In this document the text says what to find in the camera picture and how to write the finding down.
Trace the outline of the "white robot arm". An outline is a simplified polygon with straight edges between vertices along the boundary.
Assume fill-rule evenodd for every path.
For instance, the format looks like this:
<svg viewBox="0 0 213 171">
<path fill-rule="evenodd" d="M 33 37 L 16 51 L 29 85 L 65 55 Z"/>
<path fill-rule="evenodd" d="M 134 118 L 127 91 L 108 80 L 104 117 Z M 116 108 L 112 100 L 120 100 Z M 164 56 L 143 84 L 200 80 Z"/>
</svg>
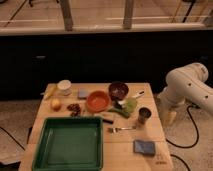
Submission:
<svg viewBox="0 0 213 171">
<path fill-rule="evenodd" d="M 166 75 L 167 86 L 158 95 L 159 117 L 164 127 L 170 125 L 177 112 L 176 107 L 189 100 L 213 115 L 213 88 L 205 84 L 209 72 L 201 63 L 191 63 L 171 70 Z"/>
</svg>

